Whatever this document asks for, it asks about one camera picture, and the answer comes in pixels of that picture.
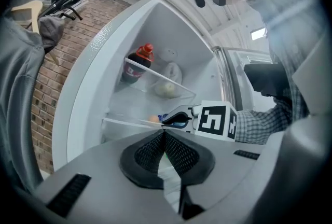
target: person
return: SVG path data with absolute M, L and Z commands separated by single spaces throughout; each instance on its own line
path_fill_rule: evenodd
M 219 5 L 241 0 L 213 0 Z M 293 73 L 317 44 L 328 27 L 319 0 L 246 0 L 266 24 L 272 61 L 284 67 L 289 88 L 285 99 L 276 99 L 267 112 L 238 111 L 236 140 L 265 144 L 275 132 L 284 131 L 292 122 L 308 116 L 309 111 L 292 80 Z

